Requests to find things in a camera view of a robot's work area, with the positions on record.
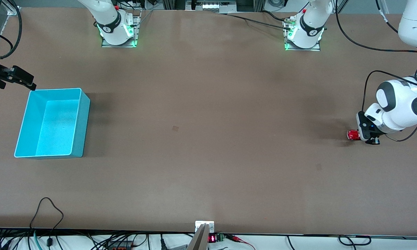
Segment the blue plastic storage box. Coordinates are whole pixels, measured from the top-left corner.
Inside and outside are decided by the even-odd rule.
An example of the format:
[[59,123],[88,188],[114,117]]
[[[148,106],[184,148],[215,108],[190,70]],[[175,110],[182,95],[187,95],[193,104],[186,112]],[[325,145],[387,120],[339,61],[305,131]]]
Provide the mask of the blue plastic storage box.
[[78,87],[30,91],[14,157],[81,158],[90,106]]

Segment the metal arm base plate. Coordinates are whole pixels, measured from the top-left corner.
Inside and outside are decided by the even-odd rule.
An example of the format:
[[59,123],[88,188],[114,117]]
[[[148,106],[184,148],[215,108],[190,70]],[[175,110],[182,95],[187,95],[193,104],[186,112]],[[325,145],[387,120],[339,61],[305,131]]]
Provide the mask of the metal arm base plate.
[[138,36],[141,24],[142,12],[134,15],[132,13],[126,12],[122,9],[118,10],[118,13],[121,14],[120,24],[113,29],[113,33],[110,35],[111,42],[120,42],[121,44],[111,44],[106,39],[108,33],[105,33],[104,30],[99,28],[100,35],[102,37],[102,47],[103,48],[135,48],[138,43]]
[[288,51],[311,51],[319,52],[321,50],[321,35],[324,28],[319,30],[311,30],[307,33],[298,27],[298,19],[296,16],[286,18],[283,22],[284,47]]

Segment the aluminium frame profile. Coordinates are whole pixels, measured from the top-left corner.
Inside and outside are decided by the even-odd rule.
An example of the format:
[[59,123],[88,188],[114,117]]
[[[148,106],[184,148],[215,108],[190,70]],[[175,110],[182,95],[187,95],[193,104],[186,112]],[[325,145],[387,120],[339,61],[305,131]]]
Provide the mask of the aluminium frame profile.
[[15,0],[2,0],[2,4],[7,10],[7,16],[17,16],[20,7],[16,4]]

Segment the black power strip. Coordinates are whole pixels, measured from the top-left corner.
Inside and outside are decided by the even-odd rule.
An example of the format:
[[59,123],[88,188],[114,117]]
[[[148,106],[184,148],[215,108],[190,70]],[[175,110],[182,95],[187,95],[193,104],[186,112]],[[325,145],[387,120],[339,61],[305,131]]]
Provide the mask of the black power strip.
[[138,245],[136,245],[134,241],[128,240],[114,240],[104,244],[105,250],[133,250],[136,247],[138,247]]

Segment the lit control equipment rack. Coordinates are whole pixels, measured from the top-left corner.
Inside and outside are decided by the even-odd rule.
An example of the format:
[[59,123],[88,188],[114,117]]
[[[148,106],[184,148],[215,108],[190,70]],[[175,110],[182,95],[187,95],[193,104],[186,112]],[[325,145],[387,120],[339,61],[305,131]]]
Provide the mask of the lit control equipment rack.
[[209,11],[214,13],[237,12],[236,0],[185,0],[185,10]]

